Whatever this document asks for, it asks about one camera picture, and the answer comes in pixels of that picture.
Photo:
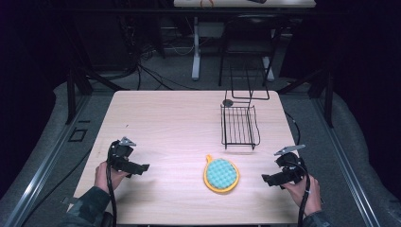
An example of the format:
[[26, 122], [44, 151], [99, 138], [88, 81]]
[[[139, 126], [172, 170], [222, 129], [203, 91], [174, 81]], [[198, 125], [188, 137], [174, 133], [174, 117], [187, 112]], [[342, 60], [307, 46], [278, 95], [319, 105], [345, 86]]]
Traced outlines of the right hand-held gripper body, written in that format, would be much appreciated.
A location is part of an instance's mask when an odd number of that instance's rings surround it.
[[275, 185], [298, 183], [304, 177], [306, 172], [304, 160], [294, 153], [295, 150], [304, 147], [305, 145], [284, 147], [274, 153], [274, 156], [278, 156], [276, 164], [282, 168], [282, 171], [274, 176]]

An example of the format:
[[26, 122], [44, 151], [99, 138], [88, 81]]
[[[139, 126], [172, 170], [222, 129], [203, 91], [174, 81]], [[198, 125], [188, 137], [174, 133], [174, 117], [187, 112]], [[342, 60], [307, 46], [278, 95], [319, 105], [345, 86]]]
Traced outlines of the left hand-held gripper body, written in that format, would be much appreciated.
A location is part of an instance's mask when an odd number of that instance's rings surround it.
[[113, 141], [108, 150], [107, 163], [117, 171], [134, 173], [135, 164], [129, 161], [129, 156], [135, 146], [136, 144], [127, 137]]

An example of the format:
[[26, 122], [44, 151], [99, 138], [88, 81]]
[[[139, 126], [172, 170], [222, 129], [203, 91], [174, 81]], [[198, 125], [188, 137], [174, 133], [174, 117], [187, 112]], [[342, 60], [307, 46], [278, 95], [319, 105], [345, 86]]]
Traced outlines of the teal sponge with yellow rim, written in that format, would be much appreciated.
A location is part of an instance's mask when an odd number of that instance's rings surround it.
[[203, 181], [207, 188], [216, 193], [227, 193], [236, 187], [239, 178], [239, 171], [232, 162], [214, 159], [210, 154], [206, 156]]

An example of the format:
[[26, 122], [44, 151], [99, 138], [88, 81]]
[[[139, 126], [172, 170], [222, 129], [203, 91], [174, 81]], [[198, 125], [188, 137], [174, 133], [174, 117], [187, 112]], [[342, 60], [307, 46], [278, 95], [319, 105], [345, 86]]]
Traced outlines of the black wire rack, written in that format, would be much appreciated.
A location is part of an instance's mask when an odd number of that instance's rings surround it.
[[262, 70], [229, 67], [229, 82], [220, 104], [221, 144], [225, 148], [250, 146], [255, 149], [261, 141], [255, 102], [270, 100]]

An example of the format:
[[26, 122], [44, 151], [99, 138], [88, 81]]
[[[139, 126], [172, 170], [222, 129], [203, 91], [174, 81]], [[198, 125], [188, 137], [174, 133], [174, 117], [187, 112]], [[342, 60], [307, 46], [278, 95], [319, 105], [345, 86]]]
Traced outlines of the person's left hand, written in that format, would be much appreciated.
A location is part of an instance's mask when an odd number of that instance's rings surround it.
[[[106, 193], [109, 193], [109, 186], [107, 182], [107, 172], [108, 172], [108, 165], [106, 162], [102, 162], [96, 168], [96, 177], [94, 186], [102, 189]], [[110, 170], [110, 177], [112, 181], [113, 190], [115, 190], [123, 181], [124, 178], [128, 176], [127, 172], [124, 171], [117, 171], [115, 169]]]

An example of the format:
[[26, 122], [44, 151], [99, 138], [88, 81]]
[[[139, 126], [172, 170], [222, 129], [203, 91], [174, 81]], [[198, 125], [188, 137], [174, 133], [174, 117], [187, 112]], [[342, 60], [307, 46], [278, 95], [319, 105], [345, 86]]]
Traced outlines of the person's right hand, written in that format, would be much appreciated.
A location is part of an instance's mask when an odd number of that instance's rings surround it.
[[[319, 212], [322, 210], [322, 201], [320, 193], [319, 182], [312, 176], [309, 177], [310, 187], [307, 190], [308, 198], [305, 204], [304, 215], [308, 216], [312, 213]], [[294, 202], [300, 206], [303, 196], [306, 192], [306, 178], [303, 178], [297, 184], [286, 183], [284, 185]]]

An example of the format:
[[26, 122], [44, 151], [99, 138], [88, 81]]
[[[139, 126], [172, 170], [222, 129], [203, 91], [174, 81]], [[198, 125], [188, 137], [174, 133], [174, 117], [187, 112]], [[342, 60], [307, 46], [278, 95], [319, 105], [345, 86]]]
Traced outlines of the white desk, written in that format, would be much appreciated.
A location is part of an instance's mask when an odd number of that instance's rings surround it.
[[[234, 9], [234, 8], [296, 8], [296, 9], [312, 9], [316, 6], [315, 0], [214, 0], [213, 8], [201, 8], [201, 0], [174, 0], [174, 7], [178, 8], [198, 8], [198, 9]], [[200, 51], [200, 34], [199, 20], [194, 18], [194, 59], [192, 67], [192, 79], [200, 78], [201, 67], [201, 51]]]

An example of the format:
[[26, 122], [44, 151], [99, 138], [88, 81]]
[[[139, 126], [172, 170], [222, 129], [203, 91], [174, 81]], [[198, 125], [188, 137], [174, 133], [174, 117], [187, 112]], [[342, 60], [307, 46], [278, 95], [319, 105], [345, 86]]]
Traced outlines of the black chair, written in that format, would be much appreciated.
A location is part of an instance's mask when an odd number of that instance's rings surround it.
[[266, 85], [281, 34], [288, 24], [282, 15], [241, 14], [224, 26], [219, 48], [218, 85], [221, 85], [224, 59], [229, 56], [258, 56], [268, 59], [262, 84]]

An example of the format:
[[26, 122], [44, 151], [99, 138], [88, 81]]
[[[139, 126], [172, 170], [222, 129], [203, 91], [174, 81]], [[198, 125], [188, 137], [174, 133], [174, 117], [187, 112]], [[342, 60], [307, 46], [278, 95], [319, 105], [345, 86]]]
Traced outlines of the aluminium floor rail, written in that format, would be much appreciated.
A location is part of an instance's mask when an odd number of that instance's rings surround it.
[[323, 114], [323, 105], [316, 99], [312, 98], [311, 103], [318, 115], [318, 118], [323, 125], [324, 131], [328, 135], [332, 146], [334, 147], [334, 155], [336, 156], [337, 163], [340, 166], [341, 174], [346, 181], [348, 190], [350, 191], [352, 198], [357, 206], [357, 209], [367, 227], [382, 227], [374, 210], [369, 202], [365, 190], [362, 188], [348, 157], [345, 154], [340, 139], [336, 135], [336, 132], [326, 122]]
[[91, 98], [78, 99], [66, 125], [66, 102], [58, 100], [44, 133], [16, 181], [0, 200], [0, 227], [56, 227], [74, 199], [78, 179], [93, 145]]

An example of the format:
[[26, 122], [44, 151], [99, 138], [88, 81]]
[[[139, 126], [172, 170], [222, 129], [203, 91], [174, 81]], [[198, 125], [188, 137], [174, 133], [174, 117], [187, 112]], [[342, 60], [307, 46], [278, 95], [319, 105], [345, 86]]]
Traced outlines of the black metal frame stand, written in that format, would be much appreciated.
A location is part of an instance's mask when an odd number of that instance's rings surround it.
[[77, 103], [76, 103], [76, 88], [84, 96], [90, 96], [94, 91], [89, 79], [94, 79], [113, 91], [126, 91], [123, 88], [108, 79], [103, 78], [101, 75], [96, 73], [94, 70], [88, 67], [78, 67], [75, 64], [70, 66], [69, 73], [67, 74], [67, 104], [68, 104], [68, 115], [66, 120], [66, 125], [70, 124], [77, 114]]
[[332, 128], [332, 104], [334, 96], [333, 80], [334, 78], [328, 69], [318, 69], [302, 79], [297, 79], [294, 82], [291, 82], [290, 85], [278, 90], [277, 93], [279, 95], [283, 95], [304, 83], [310, 82], [311, 85], [307, 91], [307, 94], [310, 98], [318, 98], [324, 94], [323, 119], [327, 125]]

